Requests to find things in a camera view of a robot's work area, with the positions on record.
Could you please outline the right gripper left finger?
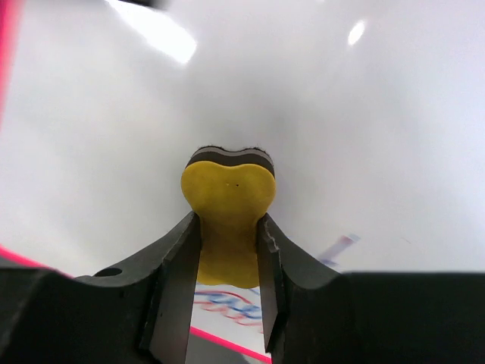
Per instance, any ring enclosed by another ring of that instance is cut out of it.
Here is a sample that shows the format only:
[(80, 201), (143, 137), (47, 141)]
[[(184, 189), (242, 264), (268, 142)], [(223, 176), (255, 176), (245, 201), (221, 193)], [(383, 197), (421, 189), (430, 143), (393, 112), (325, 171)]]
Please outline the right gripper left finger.
[(3, 363), (183, 363), (199, 219), (95, 275), (1, 260)]

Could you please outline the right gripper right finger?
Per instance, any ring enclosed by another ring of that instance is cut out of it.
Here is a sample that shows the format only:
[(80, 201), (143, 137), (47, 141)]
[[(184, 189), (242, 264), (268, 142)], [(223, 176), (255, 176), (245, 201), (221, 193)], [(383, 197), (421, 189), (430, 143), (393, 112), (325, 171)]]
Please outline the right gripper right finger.
[(482, 363), (484, 276), (339, 273), (258, 222), (264, 346), (275, 363)]

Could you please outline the yellow bone-shaped eraser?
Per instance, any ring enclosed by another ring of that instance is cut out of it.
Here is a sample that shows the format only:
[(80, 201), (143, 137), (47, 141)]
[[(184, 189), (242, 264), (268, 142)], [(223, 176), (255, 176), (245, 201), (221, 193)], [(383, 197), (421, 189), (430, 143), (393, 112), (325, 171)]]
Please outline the yellow bone-shaped eraser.
[(204, 146), (190, 157), (180, 185), (200, 219), (198, 282), (257, 287), (257, 223), (277, 190), (271, 157), (256, 147)]

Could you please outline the pink framed whiteboard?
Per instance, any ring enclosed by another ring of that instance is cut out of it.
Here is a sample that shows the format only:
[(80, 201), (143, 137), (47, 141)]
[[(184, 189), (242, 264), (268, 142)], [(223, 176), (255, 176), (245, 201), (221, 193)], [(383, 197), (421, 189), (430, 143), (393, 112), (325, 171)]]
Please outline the pink framed whiteboard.
[[(1, 260), (132, 256), (198, 217), (204, 146), (264, 150), (264, 216), (334, 271), (484, 276), (484, 3), (1, 3)], [(275, 363), (260, 284), (197, 276), (183, 363)]]

